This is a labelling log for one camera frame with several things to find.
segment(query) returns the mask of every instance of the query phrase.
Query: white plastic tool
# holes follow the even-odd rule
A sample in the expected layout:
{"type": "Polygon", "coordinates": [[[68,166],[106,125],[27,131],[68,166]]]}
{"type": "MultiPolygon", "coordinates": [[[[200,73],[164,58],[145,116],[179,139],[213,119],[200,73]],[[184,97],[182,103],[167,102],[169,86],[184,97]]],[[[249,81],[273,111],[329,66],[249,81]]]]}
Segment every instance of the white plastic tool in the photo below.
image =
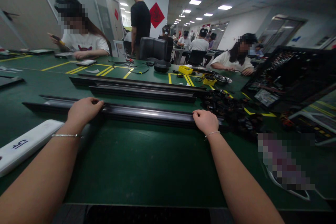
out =
{"type": "Polygon", "coordinates": [[[45,145],[63,122],[47,120],[0,149],[0,177],[45,145]]]}

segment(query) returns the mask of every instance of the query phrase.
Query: chair backrest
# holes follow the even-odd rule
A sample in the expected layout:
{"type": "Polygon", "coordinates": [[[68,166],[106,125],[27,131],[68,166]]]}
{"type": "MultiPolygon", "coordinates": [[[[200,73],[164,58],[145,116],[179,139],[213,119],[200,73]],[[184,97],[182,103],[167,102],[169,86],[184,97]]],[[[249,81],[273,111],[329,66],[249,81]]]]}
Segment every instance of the chair backrest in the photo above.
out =
{"type": "Polygon", "coordinates": [[[201,65],[204,59],[204,56],[207,54],[207,51],[198,51],[198,50],[192,50],[189,60],[188,60],[188,64],[190,65],[201,65]]]}
{"type": "Polygon", "coordinates": [[[167,53],[167,41],[142,37],[140,40],[140,60],[147,58],[156,58],[158,60],[165,60],[167,53]]]}

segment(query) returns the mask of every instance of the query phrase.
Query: red diamond sign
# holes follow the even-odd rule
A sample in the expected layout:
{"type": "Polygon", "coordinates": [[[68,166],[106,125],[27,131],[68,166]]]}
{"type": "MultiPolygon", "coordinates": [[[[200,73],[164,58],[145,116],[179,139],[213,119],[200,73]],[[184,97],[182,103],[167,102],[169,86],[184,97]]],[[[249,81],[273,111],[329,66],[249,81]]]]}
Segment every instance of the red diamond sign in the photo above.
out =
{"type": "Polygon", "coordinates": [[[162,20],[165,18],[160,7],[158,6],[158,3],[155,3],[153,7],[149,11],[150,13],[150,22],[156,28],[162,20]]]}
{"type": "Polygon", "coordinates": [[[117,9],[114,9],[114,15],[115,15],[115,18],[118,20],[119,14],[117,12],[117,9]]]}

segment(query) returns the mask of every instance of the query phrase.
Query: black hair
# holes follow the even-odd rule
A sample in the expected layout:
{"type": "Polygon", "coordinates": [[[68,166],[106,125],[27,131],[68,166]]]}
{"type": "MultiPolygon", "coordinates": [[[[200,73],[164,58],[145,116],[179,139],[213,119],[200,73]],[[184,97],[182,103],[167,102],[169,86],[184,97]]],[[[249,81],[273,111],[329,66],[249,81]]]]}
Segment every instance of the black hair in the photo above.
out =
{"type": "Polygon", "coordinates": [[[242,42],[245,42],[246,44],[254,44],[256,43],[257,37],[253,33],[245,33],[243,36],[241,36],[235,45],[232,47],[231,50],[229,50],[230,53],[230,62],[236,62],[238,61],[240,65],[243,65],[245,63],[245,58],[248,55],[248,52],[239,52],[239,46],[242,42]]]}
{"type": "Polygon", "coordinates": [[[105,34],[92,23],[85,12],[85,8],[78,0],[55,0],[55,9],[61,14],[61,17],[80,17],[84,28],[91,34],[102,36],[108,45],[110,55],[112,56],[112,47],[105,34]]]}
{"type": "Polygon", "coordinates": [[[199,31],[199,35],[201,37],[205,37],[208,33],[208,29],[205,29],[205,28],[202,28],[200,31],[199,31]]]}

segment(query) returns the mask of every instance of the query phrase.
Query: hand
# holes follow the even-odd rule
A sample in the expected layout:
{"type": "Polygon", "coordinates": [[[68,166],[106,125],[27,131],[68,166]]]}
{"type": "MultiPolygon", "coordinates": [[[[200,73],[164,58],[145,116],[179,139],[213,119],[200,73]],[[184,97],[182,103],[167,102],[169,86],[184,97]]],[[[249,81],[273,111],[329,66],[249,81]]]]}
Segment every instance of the hand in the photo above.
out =
{"type": "Polygon", "coordinates": [[[85,59],[90,55],[90,51],[76,51],[73,53],[76,59],[85,59]]]}
{"type": "Polygon", "coordinates": [[[51,41],[52,41],[54,44],[56,44],[56,45],[60,45],[60,42],[59,42],[57,39],[54,39],[54,38],[52,37],[53,34],[48,33],[48,35],[49,35],[51,41]]]}
{"type": "Polygon", "coordinates": [[[104,102],[97,98],[88,97],[75,102],[68,112],[68,124],[84,127],[91,121],[103,107],[104,102]]]}
{"type": "Polygon", "coordinates": [[[208,135],[211,132],[218,131],[218,119],[217,116],[206,110],[195,110],[193,112],[193,118],[196,126],[205,134],[208,135]]]}
{"type": "Polygon", "coordinates": [[[244,75],[244,76],[248,76],[248,75],[253,74],[253,72],[254,72],[254,68],[249,67],[249,68],[246,68],[241,74],[244,75]]]}

